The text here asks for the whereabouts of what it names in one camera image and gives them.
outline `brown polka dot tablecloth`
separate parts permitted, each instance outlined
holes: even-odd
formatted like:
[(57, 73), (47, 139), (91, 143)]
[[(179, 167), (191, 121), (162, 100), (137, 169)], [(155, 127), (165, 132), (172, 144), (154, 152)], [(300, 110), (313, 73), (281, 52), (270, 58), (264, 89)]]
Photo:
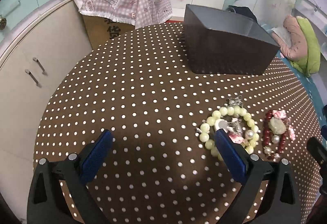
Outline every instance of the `brown polka dot tablecloth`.
[[(110, 222), (216, 223), (240, 184), (204, 148), (196, 127), (228, 98), (242, 95), (259, 129), (269, 109), (285, 109), (292, 118), (297, 138), (287, 138), (281, 156), (294, 168), (304, 223), (320, 187), (318, 165), (306, 150), (310, 137), (321, 141), (307, 92), (278, 58), (260, 76), (194, 74), (182, 30), (180, 23), (140, 28), (78, 62), (46, 107), (34, 166), (41, 158), (58, 161), (79, 153), (109, 129), (112, 149), (88, 189)], [(254, 152), (265, 159), (261, 140)], [(254, 218), (266, 184), (245, 220)], [(72, 214), (81, 220), (62, 185)]]

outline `black storage box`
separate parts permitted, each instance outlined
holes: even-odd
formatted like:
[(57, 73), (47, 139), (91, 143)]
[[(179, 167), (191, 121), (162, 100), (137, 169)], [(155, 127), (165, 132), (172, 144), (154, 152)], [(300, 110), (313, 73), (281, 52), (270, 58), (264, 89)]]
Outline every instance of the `black storage box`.
[(258, 23), (233, 12), (187, 4), (183, 26), (194, 73), (261, 75), (279, 50)]

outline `green pillow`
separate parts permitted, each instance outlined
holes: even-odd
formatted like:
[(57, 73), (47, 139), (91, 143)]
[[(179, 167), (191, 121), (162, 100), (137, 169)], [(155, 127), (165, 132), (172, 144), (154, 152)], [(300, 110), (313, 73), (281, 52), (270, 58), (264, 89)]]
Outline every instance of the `green pillow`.
[(320, 45), (309, 20), (301, 16), (297, 16), (296, 19), (307, 40), (308, 56), (297, 62), (291, 62), (291, 65), (300, 73), (310, 77), (311, 74), (317, 73), (320, 68)]

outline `pink pillow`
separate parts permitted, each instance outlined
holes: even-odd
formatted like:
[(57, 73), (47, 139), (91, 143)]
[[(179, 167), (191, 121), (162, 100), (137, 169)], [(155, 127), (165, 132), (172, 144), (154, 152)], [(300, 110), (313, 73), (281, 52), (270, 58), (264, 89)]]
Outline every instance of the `pink pillow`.
[(292, 46), (288, 46), (279, 36), (272, 33), (271, 36), (281, 47), (281, 52), (291, 61), (298, 61), (308, 55), (308, 45), (301, 27), (295, 17), (288, 15), (284, 21), (284, 27), (291, 33)]

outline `blue gripper pad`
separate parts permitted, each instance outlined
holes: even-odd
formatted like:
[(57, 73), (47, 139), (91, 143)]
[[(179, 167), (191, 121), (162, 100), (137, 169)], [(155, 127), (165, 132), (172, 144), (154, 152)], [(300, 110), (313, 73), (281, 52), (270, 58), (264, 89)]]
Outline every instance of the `blue gripper pad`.
[(235, 151), (232, 140), (223, 129), (215, 134), (215, 144), (233, 179), (242, 185), (246, 183), (246, 165)]
[(80, 181), (83, 184), (91, 182), (94, 179), (107, 156), (112, 144), (111, 132), (104, 130), (100, 138), (94, 144), (93, 149), (81, 165)]

